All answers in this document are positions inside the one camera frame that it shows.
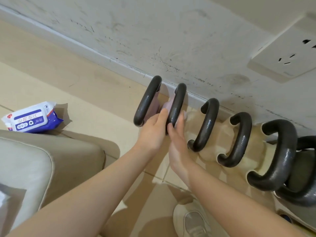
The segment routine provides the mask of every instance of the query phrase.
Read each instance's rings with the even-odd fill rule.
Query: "sneaker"
[[[211,237],[211,227],[198,200],[182,201],[173,211],[173,225],[179,237]]]

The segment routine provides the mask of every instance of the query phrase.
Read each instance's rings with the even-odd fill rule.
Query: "electrical outlet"
[[[252,61],[287,78],[316,68],[316,19],[303,17],[261,48]]]

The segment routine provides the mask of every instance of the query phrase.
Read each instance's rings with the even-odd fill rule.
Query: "beige tile floor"
[[[0,30],[1,117],[42,101],[56,101],[56,112],[65,121],[50,133],[99,144],[107,154],[107,165],[134,145],[139,128],[133,125],[133,115],[144,86],[2,21]],[[168,97],[160,95],[159,100],[164,103]],[[187,106],[183,109],[196,111]],[[176,236],[172,211],[190,193],[169,168],[169,143],[166,137],[158,155],[104,227],[103,235]],[[191,154],[212,175],[274,210],[270,193],[250,188],[219,165],[205,164]],[[216,236],[226,236],[214,220],[211,224]]]

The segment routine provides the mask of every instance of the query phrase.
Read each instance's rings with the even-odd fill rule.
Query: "blue packaging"
[[[57,117],[54,111],[56,103],[42,103],[14,111],[2,117],[9,131],[40,133],[55,129],[64,120]]]

